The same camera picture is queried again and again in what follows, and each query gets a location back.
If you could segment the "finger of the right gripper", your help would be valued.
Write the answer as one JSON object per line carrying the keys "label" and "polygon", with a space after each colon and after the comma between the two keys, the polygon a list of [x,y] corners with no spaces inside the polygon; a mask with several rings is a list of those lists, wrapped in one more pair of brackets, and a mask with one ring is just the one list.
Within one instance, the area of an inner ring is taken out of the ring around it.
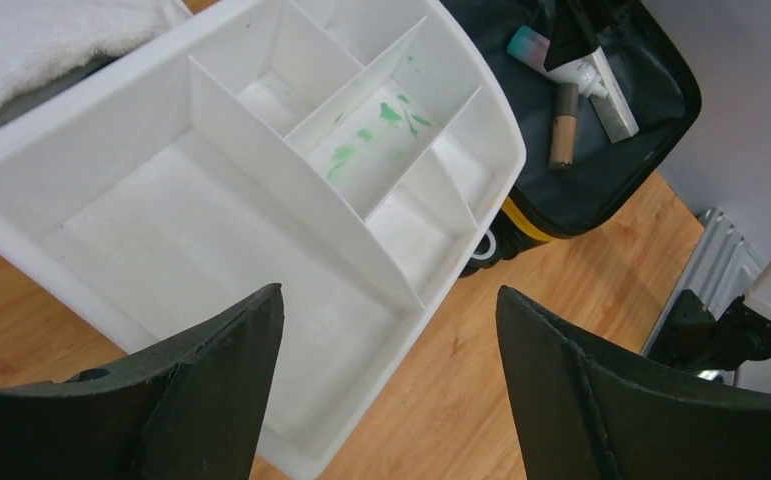
{"label": "finger of the right gripper", "polygon": [[576,0],[556,2],[549,40],[543,64],[547,71],[587,57],[600,47],[587,10],[581,1]]}

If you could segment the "white toothpaste tube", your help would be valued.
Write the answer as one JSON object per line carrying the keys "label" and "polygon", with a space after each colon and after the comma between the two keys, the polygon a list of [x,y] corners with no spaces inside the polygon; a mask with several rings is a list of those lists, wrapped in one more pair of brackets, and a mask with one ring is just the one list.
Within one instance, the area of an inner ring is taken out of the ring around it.
{"label": "white toothpaste tube", "polygon": [[639,125],[621,89],[614,70],[601,47],[588,57],[588,62],[601,77],[607,90],[603,98],[593,97],[591,103],[611,143],[630,139],[638,134]]}

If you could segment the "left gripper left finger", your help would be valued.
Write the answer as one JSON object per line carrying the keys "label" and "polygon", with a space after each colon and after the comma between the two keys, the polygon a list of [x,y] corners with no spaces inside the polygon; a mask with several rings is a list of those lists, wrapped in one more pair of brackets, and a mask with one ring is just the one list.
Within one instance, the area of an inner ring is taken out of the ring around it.
{"label": "left gripper left finger", "polygon": [[63,382],[0,389],[0,479],[245,479],[284,326],[278,284]]}

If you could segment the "white garment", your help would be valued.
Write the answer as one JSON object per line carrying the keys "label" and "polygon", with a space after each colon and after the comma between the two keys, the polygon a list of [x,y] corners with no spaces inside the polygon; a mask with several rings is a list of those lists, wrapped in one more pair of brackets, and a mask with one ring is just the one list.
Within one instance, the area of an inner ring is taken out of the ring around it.
{"label": "white garment", "polygon": [[182,1],[0,1],[0,109],[100,56],[121,56],[191,17]]}

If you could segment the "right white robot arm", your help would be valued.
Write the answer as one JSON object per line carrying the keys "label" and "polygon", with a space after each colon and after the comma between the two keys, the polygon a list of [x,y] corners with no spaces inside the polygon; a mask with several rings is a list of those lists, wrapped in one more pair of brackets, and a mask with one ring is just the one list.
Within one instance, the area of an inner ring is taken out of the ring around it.
{"label": "right white robot arm", "polygon": [[[742,296],[771,320],[771,1],[650,1],[647,9],[688,62],[702,111],[661,166],[693,212],[705,218],[702,249],[684,280],[714,288],[708,304]],[[771,393],[771,358],[744,363],[737,386]]]}

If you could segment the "white plastic drawer organizer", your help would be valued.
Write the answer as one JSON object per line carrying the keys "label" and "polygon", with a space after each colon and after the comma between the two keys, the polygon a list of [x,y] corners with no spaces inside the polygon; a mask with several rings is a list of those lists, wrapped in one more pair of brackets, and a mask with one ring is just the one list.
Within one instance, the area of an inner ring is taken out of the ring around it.
{"label": "white plastic drawer organizer", "polygon": [[0,128],[0,255],[126,352],[267,283],[259,454],[318,477],[526,148],[438,1],[221,1]]}

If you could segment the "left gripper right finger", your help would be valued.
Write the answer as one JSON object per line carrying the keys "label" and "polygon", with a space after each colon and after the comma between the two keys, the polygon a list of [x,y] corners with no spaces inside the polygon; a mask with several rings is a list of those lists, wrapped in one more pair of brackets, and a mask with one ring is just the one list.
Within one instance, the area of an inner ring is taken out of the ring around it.
{"label": "left gripper right finger", "polygon": [[501,361],[531,479],[771,479],[771,394],[661,365],[504,286]]}

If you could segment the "yellow Pikachu suitcase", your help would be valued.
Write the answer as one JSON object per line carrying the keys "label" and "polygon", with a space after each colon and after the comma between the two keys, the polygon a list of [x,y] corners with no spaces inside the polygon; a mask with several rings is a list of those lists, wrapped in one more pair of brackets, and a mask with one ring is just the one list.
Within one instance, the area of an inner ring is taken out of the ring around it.
{"label": "yellow Pikachu suitcase", "polygon": [[549,168],[555,84],[507,51],[518,28],[547,39],[557,1],[450,1],[447,9],[498,80],[526,144],[524,167],[465,275],[606,222],[698,118],[701,93],[674,43],[639,1],[581,1],[639,125],[611,143],[591,102],[577,113],[573,165]]}

